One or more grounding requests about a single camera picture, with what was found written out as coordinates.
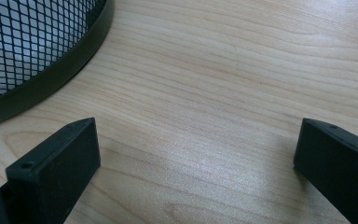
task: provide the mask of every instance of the wood grain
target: wood grain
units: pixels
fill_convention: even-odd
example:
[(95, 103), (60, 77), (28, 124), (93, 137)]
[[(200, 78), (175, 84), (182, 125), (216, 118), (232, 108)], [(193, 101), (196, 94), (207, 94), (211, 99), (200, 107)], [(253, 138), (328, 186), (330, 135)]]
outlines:
[(0, 123), (5, 168), (95, 117), (67, 223), (348, 223), (293, 170), (304, 117), (358, 134), (358, 1), (117, 0), (65, 87)]

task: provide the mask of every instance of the screw hole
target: screw hole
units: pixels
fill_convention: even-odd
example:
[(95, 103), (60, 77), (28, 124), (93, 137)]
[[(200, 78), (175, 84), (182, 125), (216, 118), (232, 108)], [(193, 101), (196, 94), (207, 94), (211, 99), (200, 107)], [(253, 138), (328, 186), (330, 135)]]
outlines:
[(27, 161), (26, 163), (24, 163), (24, 164), (21, 166), (21, 169), (29, 169), (29, 168), (31, 168), (33, 165), (34, 165), (34, 163), (33, 163), (32, 161)]

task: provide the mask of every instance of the black wire mesh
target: black wire mesh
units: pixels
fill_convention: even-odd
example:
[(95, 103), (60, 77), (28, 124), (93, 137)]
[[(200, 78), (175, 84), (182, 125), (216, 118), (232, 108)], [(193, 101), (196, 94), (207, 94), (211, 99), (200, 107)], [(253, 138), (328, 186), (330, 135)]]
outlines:
[(96, 21), (105, 1), (0, 0), (0, 95), (59, 60)]

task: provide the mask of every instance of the wire mesh basket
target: wire mesh basket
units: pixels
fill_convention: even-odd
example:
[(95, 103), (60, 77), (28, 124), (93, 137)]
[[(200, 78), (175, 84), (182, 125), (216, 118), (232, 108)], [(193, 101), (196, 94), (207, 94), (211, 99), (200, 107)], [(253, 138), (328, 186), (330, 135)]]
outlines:
[(90, 59), (110, 27), (112, 5), (0, 0), (0, 120), (52, 94)]

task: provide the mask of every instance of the black object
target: black object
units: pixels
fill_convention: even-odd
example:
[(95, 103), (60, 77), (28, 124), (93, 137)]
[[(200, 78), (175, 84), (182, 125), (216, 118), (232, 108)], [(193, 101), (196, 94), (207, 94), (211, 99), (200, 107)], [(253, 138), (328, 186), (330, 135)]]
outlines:
[(351, 223), (358, 223), (358, 136), (304, 119), (295, 168)]
[(110, 29), (113, 1), (0, 1), (0, 121), (44, 100), (87, 63)]
[(7, 167), (0, 224), (63, 223), (100, 164), (95, 120), (66, 125)]

